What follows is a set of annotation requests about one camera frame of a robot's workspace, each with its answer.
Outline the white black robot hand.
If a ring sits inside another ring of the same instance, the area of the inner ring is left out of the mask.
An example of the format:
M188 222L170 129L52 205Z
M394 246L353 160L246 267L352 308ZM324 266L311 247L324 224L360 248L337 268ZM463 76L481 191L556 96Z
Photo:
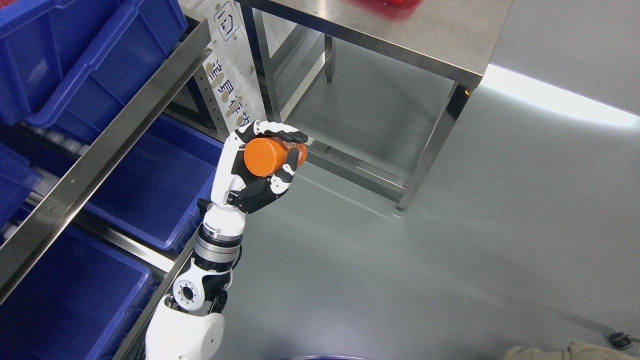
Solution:
M291 149L274 174L259 177L245 164L246 146L254 139L278 138L305 144L308 136L285 123L256 120L240 126L227 137L215 169L210 204L203 216L199 237L206 243L231 248L241 242L246 214L267 207L290 189L300 151Z

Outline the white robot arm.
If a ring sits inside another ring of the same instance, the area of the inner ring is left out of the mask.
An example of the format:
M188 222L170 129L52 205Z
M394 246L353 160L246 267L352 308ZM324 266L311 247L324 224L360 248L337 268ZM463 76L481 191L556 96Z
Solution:
M242 253L242 235L199 228L189 265L162 297L145 335L147 360L211 360L221 346L222 310L233 268Z

